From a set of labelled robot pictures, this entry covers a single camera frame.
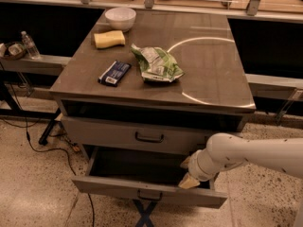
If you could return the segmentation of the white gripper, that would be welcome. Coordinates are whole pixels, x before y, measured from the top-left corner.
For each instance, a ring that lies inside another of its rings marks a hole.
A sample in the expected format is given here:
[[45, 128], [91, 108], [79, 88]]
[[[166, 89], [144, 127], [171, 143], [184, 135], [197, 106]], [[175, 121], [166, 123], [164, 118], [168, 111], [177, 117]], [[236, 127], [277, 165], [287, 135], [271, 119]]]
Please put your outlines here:
[[181, 164], [181, 168], [188, 169], [178, 186], [183, 189], [196, 187], [200, 182], [212, 179], [221, 168], [221, 164], [214, 161], [208, 150], [199, 149], [191, 156], [188, 156]]

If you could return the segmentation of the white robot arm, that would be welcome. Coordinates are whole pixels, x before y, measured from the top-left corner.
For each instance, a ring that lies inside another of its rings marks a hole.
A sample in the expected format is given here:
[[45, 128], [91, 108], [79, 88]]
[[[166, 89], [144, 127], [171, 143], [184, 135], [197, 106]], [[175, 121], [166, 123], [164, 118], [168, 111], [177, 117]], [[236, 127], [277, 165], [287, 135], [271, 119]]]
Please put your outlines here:
[[213, 134], [204, 149], [188, 156], [181, 168], [187, 173], [178, 186], [196, 187], [217, 174], [245, 164], [263, 166], [296, 178], [303, 178], [303, 139], [248, 140], [229, 133]]

